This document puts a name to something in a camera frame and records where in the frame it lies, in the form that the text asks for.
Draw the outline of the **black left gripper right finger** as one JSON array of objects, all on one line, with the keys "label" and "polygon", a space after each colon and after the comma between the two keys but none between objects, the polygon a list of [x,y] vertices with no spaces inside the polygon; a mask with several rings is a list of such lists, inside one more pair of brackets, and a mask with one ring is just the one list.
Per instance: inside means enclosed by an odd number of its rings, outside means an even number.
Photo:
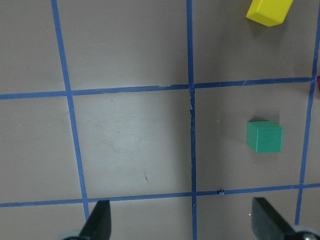
[{"label": "black left gripper right finger", "polygon": [[291,240],[296,231],[263,197],[254,197],[251,228],[258,240]]}]

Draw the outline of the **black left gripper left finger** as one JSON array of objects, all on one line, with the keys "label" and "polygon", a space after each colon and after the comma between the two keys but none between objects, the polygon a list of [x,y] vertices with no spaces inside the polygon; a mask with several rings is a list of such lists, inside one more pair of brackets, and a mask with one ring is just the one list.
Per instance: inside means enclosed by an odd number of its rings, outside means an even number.
[{"label": "black left gripper left finger", "polygon": [[110,201],[98,201],[78,237],[81,240],[109,240],[111,232]]}]

